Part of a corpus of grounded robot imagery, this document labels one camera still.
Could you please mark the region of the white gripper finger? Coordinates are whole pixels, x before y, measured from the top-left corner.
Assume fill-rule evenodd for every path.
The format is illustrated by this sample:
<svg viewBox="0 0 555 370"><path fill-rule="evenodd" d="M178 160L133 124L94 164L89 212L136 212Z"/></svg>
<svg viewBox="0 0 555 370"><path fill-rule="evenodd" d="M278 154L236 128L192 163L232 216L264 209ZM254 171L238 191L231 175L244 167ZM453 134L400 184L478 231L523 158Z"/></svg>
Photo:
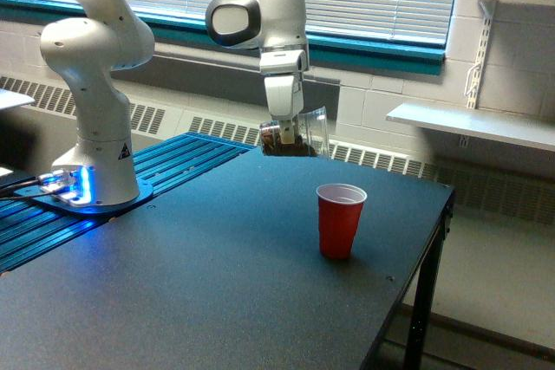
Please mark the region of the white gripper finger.
<svg viewBox="0 0 555 370"><path fill-rule="evenodd" d="M293 120L279 121L279 136L282 144L295 143L295 125Z"/></svg>

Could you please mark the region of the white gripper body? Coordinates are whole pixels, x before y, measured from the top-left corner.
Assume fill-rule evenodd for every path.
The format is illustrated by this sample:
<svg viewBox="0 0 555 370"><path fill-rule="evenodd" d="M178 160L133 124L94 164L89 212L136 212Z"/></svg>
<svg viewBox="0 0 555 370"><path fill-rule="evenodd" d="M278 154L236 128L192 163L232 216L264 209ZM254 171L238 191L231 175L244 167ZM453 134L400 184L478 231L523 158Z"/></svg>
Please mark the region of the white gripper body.
<svg viewBox="0 0 555 370"><path fill-rule="evenodd" d="M260 72L269 113L274 120L292 120L304 108L303 75L307 70L304 49L274 50L260 56Z"/></svg>

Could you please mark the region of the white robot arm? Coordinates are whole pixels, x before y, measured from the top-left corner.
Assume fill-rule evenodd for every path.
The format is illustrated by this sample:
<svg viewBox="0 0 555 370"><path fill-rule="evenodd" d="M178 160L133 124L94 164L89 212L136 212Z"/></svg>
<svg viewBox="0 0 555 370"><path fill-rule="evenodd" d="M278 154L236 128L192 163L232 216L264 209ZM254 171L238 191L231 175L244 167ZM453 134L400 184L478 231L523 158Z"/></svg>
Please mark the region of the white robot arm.
<svg viewBox="0 0 555 370"><path fill-rule="evenodd" d="M40 50L67 83L76 111L77 141L52 165L63 181L44 185L64 204L85 208L129 203L140 194L132 157L130 103L114 71L147 63L154 52L148 25L126 0L76 0L84 16L47 25ZM229 49L256 49L277 142L302 145L297 118L309 69L305 0L212 0L208 35Z"/></svg>

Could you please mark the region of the blue round robot base plate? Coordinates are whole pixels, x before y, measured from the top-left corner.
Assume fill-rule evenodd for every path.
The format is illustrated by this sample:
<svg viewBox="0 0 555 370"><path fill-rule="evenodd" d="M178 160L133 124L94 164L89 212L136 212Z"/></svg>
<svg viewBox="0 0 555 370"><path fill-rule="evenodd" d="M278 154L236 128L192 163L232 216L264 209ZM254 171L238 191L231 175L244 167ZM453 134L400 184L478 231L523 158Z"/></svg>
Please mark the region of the blue round robot base plate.
<svg viewBox="0 0 555 370"><path fill-rule="evenodd" d="M114 205L91 205L87 207L76 207L70 204L62 202L60 199L55 198L52 195L47 195L45 192L40 190L38 185L27 186L15 191L15 195L18 197L29 197L30 201L34 201L39 204L42 208L47 208L49 210L55 210L64 213L70 213L82 216L109 216L109 215L120 215L134 207L141 204L145 204L153 197L153 186L145 180L138 181L139 186L139 196L132 201L123 204Z"/></svg>

